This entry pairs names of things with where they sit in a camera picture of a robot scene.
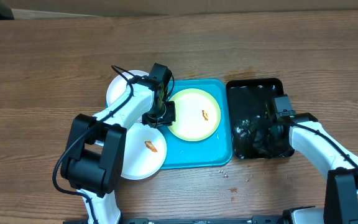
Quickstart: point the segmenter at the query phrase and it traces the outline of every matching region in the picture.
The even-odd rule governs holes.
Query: pale yellow plate
[[[190,88],[179,91],[170,101],[175,102],[176,122],[168,129],[186,141],[200,141],[212,135],[221,121],[218,102],[204,90]],[[203,110],[208,117],[205,120]]]

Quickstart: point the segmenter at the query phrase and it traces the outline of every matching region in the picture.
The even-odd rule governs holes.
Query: wooden tabletop
[[[51,181],[71,122],[104,108],[110,65],[155,62],[177,79],[277,77],[297,112],[358,155],[358,11],[0,21],[0,223],[87,216]],[[239,218],[323,206],[325,186],[296,153],[123,179],[116,196],[125,217]]]

